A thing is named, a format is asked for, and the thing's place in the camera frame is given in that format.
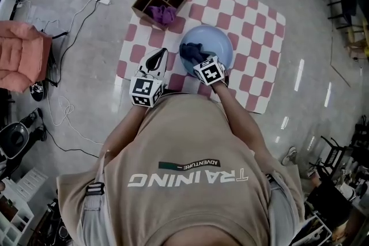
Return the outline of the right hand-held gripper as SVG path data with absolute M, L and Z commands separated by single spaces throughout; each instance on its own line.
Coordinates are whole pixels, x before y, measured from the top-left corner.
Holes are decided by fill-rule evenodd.
M 206 86 L 216 82 L 229 85 L 229 74 L 225 66 L 219 61 L 218 56 L 212 56 L 204 62 L 193 67 L 194 74 Z

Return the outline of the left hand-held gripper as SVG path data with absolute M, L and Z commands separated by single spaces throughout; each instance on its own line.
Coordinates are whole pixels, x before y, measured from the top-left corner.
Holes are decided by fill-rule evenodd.
M 129 95 L 133 105 L 152 108 L 164 92 L 164 75 L 168 59 L 166 48 L 157 48 L 140 61 L 137 73 L 130 80 Z

